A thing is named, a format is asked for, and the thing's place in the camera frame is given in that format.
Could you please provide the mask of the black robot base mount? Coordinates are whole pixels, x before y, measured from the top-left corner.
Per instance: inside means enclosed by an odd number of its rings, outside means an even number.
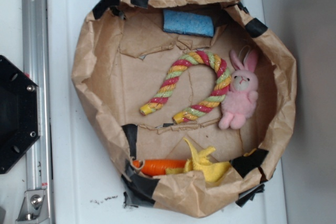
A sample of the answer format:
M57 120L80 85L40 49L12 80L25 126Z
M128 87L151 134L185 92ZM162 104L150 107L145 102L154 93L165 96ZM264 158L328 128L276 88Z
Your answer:
M1 174L39 138L38 86L1 55Z

